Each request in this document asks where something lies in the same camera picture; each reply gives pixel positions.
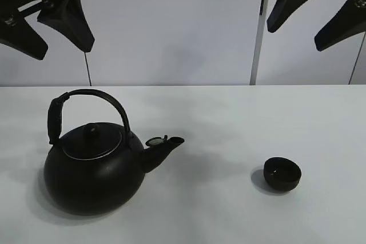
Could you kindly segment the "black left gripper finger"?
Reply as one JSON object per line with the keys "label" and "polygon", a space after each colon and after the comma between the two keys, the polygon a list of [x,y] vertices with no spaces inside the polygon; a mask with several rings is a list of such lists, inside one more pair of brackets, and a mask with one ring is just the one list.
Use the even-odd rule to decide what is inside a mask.
{"label": "black left gripper finger", "polygon": [[52,7],[43,8],[37,21],[65,36],[84,53],[89,53],[95,38],[83,13],[81,0],[50,0]]}
{"label": "black left gripper finger", "polygon": [[48,51],[47,43],[18,14],[1,18],[1,44],[37,60],[43,60]]}

